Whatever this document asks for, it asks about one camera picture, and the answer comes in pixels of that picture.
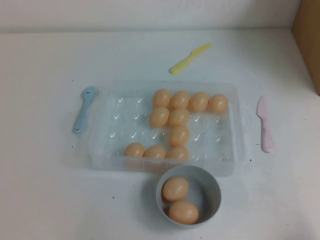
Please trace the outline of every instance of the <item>egg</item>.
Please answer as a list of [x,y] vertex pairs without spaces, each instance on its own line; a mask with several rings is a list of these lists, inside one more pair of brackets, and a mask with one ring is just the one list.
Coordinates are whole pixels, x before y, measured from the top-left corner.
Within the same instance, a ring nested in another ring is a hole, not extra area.
[[[161,145],[153,145],[148,148],[144,153],[146,158],[164,159],[166,157],[166,149]],[[146,160],[144,162],[144,168],[151,172],[158,172],[162,170],[164,162],[162,160]]]
[[184,146],[173,147],[165,156],[167,159],[188,160],[189,151]]
[[155,94],[153,95],[152,103],[155,108],[166,108],[170,103],[170,99],[171,93],[169,92],[169,90],[162,88],[155,92]]
[[175,126],[169,135],[169,144],[172,147],[185,145],[190,138],[190,131],[186,126]]
[[166,107],[156,107],[150,114],[149,122],[152,127],[160,128],[166,125],[169,118],[169,110]]
[[163,185],[163,196],[170,202],[179,201],[187,196],[189,191],[188,181],[184,177],[172,177]]
[[171,98],[171,106],[173,109],[185,109],[189,104],[190,96],[186,91],[178,91]]
[[142,167],[142,158],[145,153],[144,146],[139,142],[133,142],[129,144],[124,150],[124,156],[134,157],[138,159],[126,159],[124,160],[124,164],[130,169],[138,169]]
[[169,125],[172,127],[183,126],[188,123],[189,119],[190,113],[187,109],[177,108],[169,115]]
[[145,148],[139,142],[130,143],[124,150],[124,156],[141,158],[144,156]]
[[217,94],[210,98],[209,108],[212,112],[219,114],[224,112],[228,107],[228,98],[223,94]]
[[145,151],[146,158],[164,159],[166,156],[166,149],[161,145],[153,145]]
[[197,207],[188,201],[177,201],[169,209],[169,218],[180,224],[195,224],[198,217]]
[[209,96],[204,91],[197,92],[189,101],[189,107],[194,112],[202,112],[206,109]]

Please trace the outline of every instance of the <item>white tabletop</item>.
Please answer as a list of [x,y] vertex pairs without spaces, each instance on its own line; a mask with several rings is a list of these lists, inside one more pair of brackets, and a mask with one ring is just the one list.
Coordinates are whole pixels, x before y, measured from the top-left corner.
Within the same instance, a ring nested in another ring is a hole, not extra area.
[[[213,47],[179,75],[191,50]],[[217,178],[218,213],[174,228],[154,206],[159,176],[90,169],[72,133],[88,85],[113,79],[228,82],[239,91],[246,158]],[[0,35],[0,239],[320,238],[320,97],[286,29]],[[268,98],[276,154],[261,151]]]

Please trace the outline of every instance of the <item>white wall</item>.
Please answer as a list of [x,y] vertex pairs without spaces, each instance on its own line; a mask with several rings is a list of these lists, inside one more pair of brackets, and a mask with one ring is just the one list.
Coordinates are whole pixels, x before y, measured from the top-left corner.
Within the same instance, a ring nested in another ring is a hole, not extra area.
[[290,27],[300,0],[0,0],[0,32]]

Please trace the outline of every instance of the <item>metal bowl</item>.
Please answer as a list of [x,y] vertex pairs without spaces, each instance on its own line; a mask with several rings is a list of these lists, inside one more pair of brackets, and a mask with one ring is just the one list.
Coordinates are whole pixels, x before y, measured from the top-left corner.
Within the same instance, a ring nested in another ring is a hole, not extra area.
[[[169,208],[173,202],[164,199],[162,190],[165,182],[173,177],[183,177],[188,181],[189,192],[183,200],[191,202],[197,207],[199,217],[195,224],[178,223],[168,217]],[[221,203],[221,190],[216,179],[206,170],[192,165],[177,166],[163,174],[156,186],[155,196],[164,217],[175,226],[185,229],[198,227],[211,219]]]

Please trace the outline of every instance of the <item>clear plastic container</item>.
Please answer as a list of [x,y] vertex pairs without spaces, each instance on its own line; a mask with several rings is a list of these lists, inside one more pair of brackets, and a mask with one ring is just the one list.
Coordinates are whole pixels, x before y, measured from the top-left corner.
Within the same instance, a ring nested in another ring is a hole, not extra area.
[[214,176],[230,176],[245,159],[244,136],[241,123],[238,92],[225,83],[190,81],[131,80],[113,81],[98,87],[95,105],[90,111],[94,118],[89,140],[89,156],[96,169],[111,171],[145,171],[163,173],[185,162],[173,159],[133,158],[123,156],[130,143],[139,142],[145,149],[162,145],[170,150],[170,127],[154,128],[149,125],[153,110],[153,95],[159,89],[168,89],[173,95],[186,91],[192,96],[204,91],[209,97],[224,94],[228,109],[214,114],[190,112],[186,125],[190,139],[187,164],[203,168]]

